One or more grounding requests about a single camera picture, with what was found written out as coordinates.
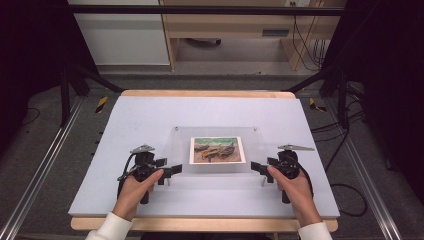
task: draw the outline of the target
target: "metal frame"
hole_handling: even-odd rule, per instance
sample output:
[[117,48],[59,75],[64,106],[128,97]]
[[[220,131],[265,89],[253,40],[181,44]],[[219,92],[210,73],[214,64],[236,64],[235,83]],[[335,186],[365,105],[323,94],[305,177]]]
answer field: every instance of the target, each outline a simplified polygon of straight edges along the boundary
[[[329,100],[324,98],[325,105],[328,107],[329,112],[333,119],[337,121],[337,107],[335,106],[334,100]],[[343,134],[344,130],[339,127],[339,133]],[[370,174],[366,170],[362,159],[356,151],[355,145],[349,136],[346,138],[345,142],[345,153],[349,158],[350,163],[352,164],[353,170],[356,173],[356,176],[361,184],[365,197],[368,200],[368,204],[374,212],[374,216],[377,219],[377,222],[381,228],[386,239],[390,240],[400,240],[402,239],[399,230],[395,222],[393,221],[392,216],[389,213],[389,210],[386,207],[380,193],[377,190],[377,187],[374,184],[374,181],[371,179]]]
[[77,97],[72,107],[72,114],[70,115],[69,120],[67,121],[64,127],[59,128],[55,139],[53,140],[52,144],[49,147],[49,150],[41,161],[40,166],[35,172],[31,182],[28,184],[28,187],[22,195],[18,205],[16,206],[12,215],[9,217],[6,224],[2,227],[0,231],[1,240],[14,239],[16,234],[18,233],[19,228],[21,227],[32,204],[34,203],[34,200],[37,197],[37,194],[40,191],[44,180],[46,179],[50,171],[50,168],[53,166],[56,157],[63,143],[65,142],[68,133],[75,122],[75,119],[78,116],[84,99],[84,97]]
[[310,7],[250,7],[250,6],[151,6],[151,5],[47,5],[47,10],[91,14],[220,14],[220,15],[296,15],[296,16],[357,16],[363,10]]

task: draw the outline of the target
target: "hand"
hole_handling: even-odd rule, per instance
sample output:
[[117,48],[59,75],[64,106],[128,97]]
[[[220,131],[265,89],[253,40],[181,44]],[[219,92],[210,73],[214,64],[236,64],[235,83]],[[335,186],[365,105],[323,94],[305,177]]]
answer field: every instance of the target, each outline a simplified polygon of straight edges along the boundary
[[288,179],[273,166],[268,167],[268,172],[278,183],[278,190],[285,190],[292,204],[293,213],[299,221],[300,227],[322,222],[321,216],[312,199],[312,193],[305,174],[300,171],[295,179]]
[[131,221],[137,212],[137,206],[140,200],[147,191],[149,193],[153,191],[154,184],[160,179],[162,174],[163,170],[160,169],[143,182],[138,182],[134,176],[128,176],[112,213],[125,220]]

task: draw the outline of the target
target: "sleeve cuff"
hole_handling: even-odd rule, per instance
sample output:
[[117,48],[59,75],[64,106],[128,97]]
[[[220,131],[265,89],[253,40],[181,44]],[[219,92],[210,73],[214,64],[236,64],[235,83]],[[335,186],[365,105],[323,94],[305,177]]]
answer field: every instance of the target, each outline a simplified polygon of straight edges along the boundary
[[97,231],[90,233],[101,239],[124,240],[132,226],[132,222],[122,219],[109,212],[105,222]]
[[320,239],[331,240],[330,232],[328,231],[327,224],[324,222],[314,223],[299,229],[299,236],[302,240]]

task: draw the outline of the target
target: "tripod leg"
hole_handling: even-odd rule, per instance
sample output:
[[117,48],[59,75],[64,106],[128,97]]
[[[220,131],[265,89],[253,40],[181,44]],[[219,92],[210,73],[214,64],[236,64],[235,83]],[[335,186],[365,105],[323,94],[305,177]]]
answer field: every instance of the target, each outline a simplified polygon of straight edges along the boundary
[[339,83],[340,78],[339,71],[334,71],[332,75],[328,76],[328,78],[325,79],[324,83],[322,84],[319,90],[321,96],[331,96],[333,92],[337,89],[337,84]]
[[339,99],[337,103],[337,117],[339,118],[340,125],[347,129],[349,127],[349,119],[347,117],[347,109],[346,109],[346,90],[348,88],[348,83],[346,81],[346,75],[343,70],[340,73],[340,81],[339,81]]
[[88,87],[84,77],[73,68],[68,68],[67,70],[68,82],[75,90],[75,93],[78,96],[87,96],[90,93],[90,88]]
[[335,68],[334,66],[329,66],[326,69],[323,69],[321,71],[319,71],[318,73],[310,76],[309,78],[307,78],[306,80],[302,81],[301,83],[296,84],[295,86],[287,89],[287,90],[281,90],[282,92],[292,92],[292,93],[296,93],[300,90],[302,90],[303,88],[309,86],[310,84],[325,79],[326,77],[328,77],[328,75],[332,74],[334,72]]
[[97,83],[105,86],[106,88],[108,88],[108,89],[110,89],[110,90],[112,90],[114,92],[120,93],[120,92],[125,91],[125,89],[120,88],[120,87],[118,87],[118,86],[116,86],[116,85],[108,82],[107,80],[103,79],[99,75],[94,74],[94,73],[86,70],[85,68],[81,67],[80,65],[74,65],[73,66],[73,69],[75,69],[75,71],[77,71],[78,73],[82,74],[83,76],[86,76],[86,77],[88,77],[90,79],[93,79]]
[[65,126],[69,117],[71,116],[71,105],[69,101],[69,84],[66,76],[66,68],[60,74],[60,95],[62,99],[62,122],[60,126]]

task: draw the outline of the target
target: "picture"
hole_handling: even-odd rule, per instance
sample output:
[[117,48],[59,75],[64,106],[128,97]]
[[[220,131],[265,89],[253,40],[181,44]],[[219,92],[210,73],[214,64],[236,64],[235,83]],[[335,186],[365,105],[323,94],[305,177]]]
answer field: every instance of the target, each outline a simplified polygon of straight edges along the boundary
[[193,137],[190,164],[246,163],[240,137]]

